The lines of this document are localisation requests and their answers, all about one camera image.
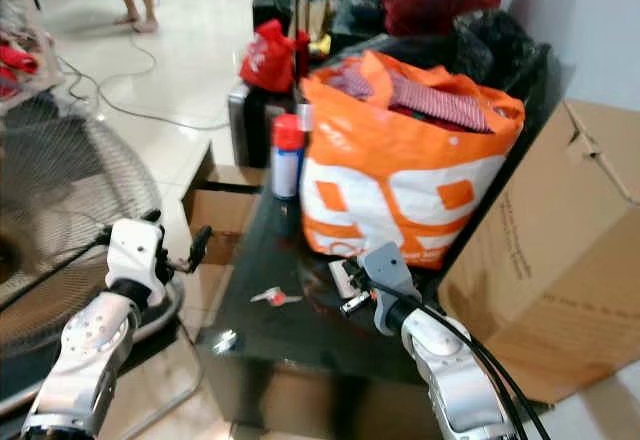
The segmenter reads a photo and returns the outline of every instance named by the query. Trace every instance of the electric cord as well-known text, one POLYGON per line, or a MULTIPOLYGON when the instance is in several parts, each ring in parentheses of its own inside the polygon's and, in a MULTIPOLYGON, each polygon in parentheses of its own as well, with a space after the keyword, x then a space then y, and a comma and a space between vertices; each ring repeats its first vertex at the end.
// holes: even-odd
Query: electric cord
POLYGON ((89 242, 86 245, 84 245, 83 247, 81 247, 76 253, 74 253, 73 255, 69 256, 66 259, 64 259, 60 263, 56 264, 53 268, 51 268, 50 270, 48 270, 44 274, 40 275, 33 282, 29 283, 25 287, 23 287, 20 290, 18 290, 17 292, 15 292, 10 298, 5 300, 0 305, 0 313, 5 311, 11 305, 15 304, 18 300, 20 300, 22 297, 24 297, 27 293, 32 291, 38 285, 42 284, 44 281, 46 281, 49 278, 51 278, 53 275, 58 273, 63 268, 66 268, 69 265, 71 265, 77 259, 82 257, 85 253, 87 253, 89 250, 91 250, 93 247, 96 247, 98 245, 101 245, 101 241, 100 241, 99 238, 96 238, 95 240, 92 240, 91 242, 89 242))
POLYGON ((163 122, 163 123, 168 123, 171 125, 175 125, 177 127, 183 127, 183 128, 188 128, 191 130, 196 130, 196 131, 200 131, 200 132, 211 132, 211 131, 215 131, 215 130, 220 130, 222 128, 225 128, 229 125, 228 122, 225 123, 221 123, 221 124, 215 124, 215 125, 211 125, 211 126, 195 126, 195 125, 188 125, 186 123, 181 123, 181 122, 177 122, 175 120, 171 120, 169 118, 165 118, 165 117, 161 117, 159 115, 151 115, 151 114, 147 114, 147 113, 142 113, 142 112, 135 112, 132 110, 127 110, 126 108, 122 108, 119 105, 116 105, 105 93, 104 93, 104 86, 105 84, 107 84, 108 82, 111 82, 117 78, 122 78, 122 77, 138 77, 138 76, 142 76, 142 75, 147 75, 149 73, 151 73, 153 70, 155 70, 155 68, 158 65, 158 60, 157 58, 153 55, 153 53, 151 53, 149 50, 146 50, 145 48, 142 48, 140 45, 138 45, 134 40, 133 40, 133 34, 131 34, 129 36, 129 42, 131 43, 131 45, 136 49, 139 50, 140 52, 144 53, 147 57, 149 57, 149 59, 151 60, 151 65, 147 68, 145 68, 144 70, 141 70, 139 72, 131 72, 131 73, 116 73, 114 75, 110 75, 107 78, 105 78, 104 80, 102 80, 101 82, 98 82, 94 77, 92 77, 91 75, 88 75, 84 72, 82 72, 80 69, 78 69, 77 67, 75 67, 73 64, 71 64, 69 61, 65 60, 63 57, 58 55, 58 59, 64 63, 67 67, 69 67, 73 73, 76 74, 76 81, 74 81, 69 88, 67 88, 67 93, 69 93, 70 96, 72 96, 75 101, 81 101, 81 100, 86 100, 86 97, 82 97, 80 95, 77 95, 73 92, 73 88, 75 86, 77 86, 77 84, 79 83, 79 79, 80 78, 85 78, 87 80, 89 80, 96 88, 96 106, 99 106, 100 100, 102 99, 109 107, 111 107, 112 109, 124 113, 125 115, 130 115, 132 117, 139 117, 139 118, 146 118, 148 120, 153 120, 153 121, 157 121, 157 122, 163 122))
POLYGON ((504 405, 504 408, 507 411, 507 415, 509 416, 511 423, 513 424, 513 428, 515 428, 516 430, 517 438, 520 440, 528 440, 529 437, 527 436, 527 433, 524 430, 522 419, 518 414, 518 410, 515 406, 515 403, 513 403, 513 399, 511 398, 509 391, 504 385, 504 381, 502 380, 502 377, 500 377, 500 374, 495 369, 495 367, 491 364, 491 362, 486 362, 486 363, 482 362, 482 364, 487 369, 487 372, 489 373, 489 376, 491 377, 491 380, 493 381, 494 385, 498 388, 498 397, 500 397, 500 400, 502 401, 502 404, 504 405))
MULTIPOLYGON (((472 335, 471 335, 471 339, 467 338, 456 327, 454 327, 445 318, 443 318, 439 313, 433 311, 432 309, 430 309, 428 307, 425 307, 424 305, 422 305, 422 303, 420 303, 415 298, 410 297, 408 295, 404 295, 404 294, 394 290, 393 288, 389 288, 389 287, 387 287, 385 285, 382 285, 382 284, 380 284, 380 283, 378 283, 378 282, 376 282, 374 280, 367 279, 367 282, 368 282, 368 285, 370 287, 377 288, 378 290, 381 290, 381 291, 386 292, 386 293, 388 293, 390 295, 393 295, 397 299, 402 300, 404 302, 407 302, 412 307, 423 311, 424 313, 429 315, 431 318, 436 320, 438 323, 440 323, 447 330, 449 330, 451 333, 453 333, 462 343, 464 343, 467 347, 469 347, 469 349, 476 355, 476 357, 480 360, 480 362, 483 364, 483 366, 489 372, 489 375, 492 376, 492 378, 496 382, 497 386, 500 385, 500 383, 502 383, 502 378, 500 378, 500 375, 502 377, 504 377, 504 380, 506 380, 506 382, 509 384, 509 386, 513 390, 514 394, 518 398, 518 401, 524 407, 525 411, 527 412, 527 415, 531 418, 531 421, 533 422, 534 426, 536 427, 536 430, 538 431, 538 434, 540 435, 540 437, 543 440, 551 440, 551 437, 549 437, 549 434, 547 433, 546 429, 544 428, 544 425, 542 425, 542 422, 540 421, 540 418, 538 417, 538 414, 535 412, 535 410, 533 410, 533 407, 531 407, 531 404, 529 403, 529 401, 525 397, 524 393, 522 392, 522 390, 520 389, 518 384, 511 377, 511 375, 509 375, 507 370, 504 368, 504 366, 502 366, 502 364, 498 361, 498 359, 496 359, 495 356, 484 345, 482 345, 481 342, 479 342, 472 335), (496 376, 494 378, 493 374, 497 373, 497 372, 495 372, 496 369, 497 369, 497 371, 499 372, 500 375, 496 374, 496 376)), ((518 426, 522 426, 522 422, 520 420, 519 415, 515 411, 515 407, 514 407, 514 413, 515 413, 515 418, 512 418, 511 421, 514 423, 514 428, 516 428, 518 430, 518 426)))

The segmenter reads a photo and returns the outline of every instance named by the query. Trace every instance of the orange and white bag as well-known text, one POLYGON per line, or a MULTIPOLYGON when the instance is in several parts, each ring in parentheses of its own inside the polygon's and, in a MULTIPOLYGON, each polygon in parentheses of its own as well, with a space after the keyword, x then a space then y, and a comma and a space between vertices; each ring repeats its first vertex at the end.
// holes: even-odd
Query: orange and white bag
POLYGON ((371 87, 364 101, 328 85, 336 68, 303 83, 313 112, 300 185, 306 238, 318 252, 343 256, 394 241, 409 265, 440 268, 522 130, 524 106, 443 67, 421 70, 370 51, 345 63, 358 65, 371 87), (390 111, 392 72, 464 96, 490 132, 453 131, 390 111))

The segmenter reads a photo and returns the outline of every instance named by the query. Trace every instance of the robotic hand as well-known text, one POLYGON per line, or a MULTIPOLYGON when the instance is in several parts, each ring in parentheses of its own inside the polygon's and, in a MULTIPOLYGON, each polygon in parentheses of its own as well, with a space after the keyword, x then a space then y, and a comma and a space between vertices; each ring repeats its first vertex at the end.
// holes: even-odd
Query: robotic hand
POLYGON ((22 438, 97 436, 141 313, 162 302, 164 285, 175 271, 195 270, 210 235, 211 228, 203 228, 194 239, 189 260, 174 264, 162 248, 161 226, 123 219, 107 230, 107 289, 64 327, 60 356, 29 411, 22 438))
MULTIPOLYGON (((394 243, 363 254, 355 262, 347 261, 344 268, 363 293, 346 304, 343 312, 353 311, 357 303, 368 299, 369 290, 375 291, 375 325, 385 335, 401 335, 404 348, 429 384, 429 397, 445 440, 505 439, 515 434, 491 380, 471 350, 423 310, 385 291, 388 288, 421 300, 394 243)), ((470 338, 459 322, 445 318, 470 338)))

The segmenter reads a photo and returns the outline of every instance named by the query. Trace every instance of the bottle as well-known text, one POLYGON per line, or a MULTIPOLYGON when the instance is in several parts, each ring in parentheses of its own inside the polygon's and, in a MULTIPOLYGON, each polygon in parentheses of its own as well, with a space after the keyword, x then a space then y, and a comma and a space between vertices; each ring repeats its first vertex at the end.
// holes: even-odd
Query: bottle
POLYGON ((273 194, 282 200, 295 198, 304 156, 304 132, 297 115, 285 113, 275 118, 271 145, 273 194))

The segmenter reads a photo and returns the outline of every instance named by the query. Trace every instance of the floor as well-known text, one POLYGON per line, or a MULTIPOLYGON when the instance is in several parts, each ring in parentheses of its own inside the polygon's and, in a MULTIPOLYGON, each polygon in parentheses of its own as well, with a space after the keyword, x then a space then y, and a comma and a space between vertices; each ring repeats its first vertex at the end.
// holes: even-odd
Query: floor
MULTIPOLYGON (((251 40, 251 0, 156 0, 160 30, 152 35, 132 34, 127 26, 112 25, 123 13, 121 0, 40 1, 56 53, 96 81, 108 79, 104 91, 112 102, 186 126, 210 128, 199 131, 126 115, 104 102, 97 104, 89 81, 74 88, 76 94, 89 96, 83 108, 112 127, 150 170, 162 197, 167 247, 170 254, 184 256, 190 235, 180 200, 209 142, 216 164, 233 163, 226 95, 238 81, 239 62, 251 40), (140 49, 151 53, 155 62, 140 49)), ((56 89, 61 97, 68 98, 66 87, 73 80, 68 75, 67 83, 56 89)), ((209 286, 197 274, 185 284, 182 315, 193 336, 206 313, 201 300, 209 286)), ((127 430, 189 386, 195 372, 187 343, 181 340, 126 374, 100 438, 123 438, 127 430)), ((206 380, 190 400, 135 438, 300 439, 224 422, 206 380)))

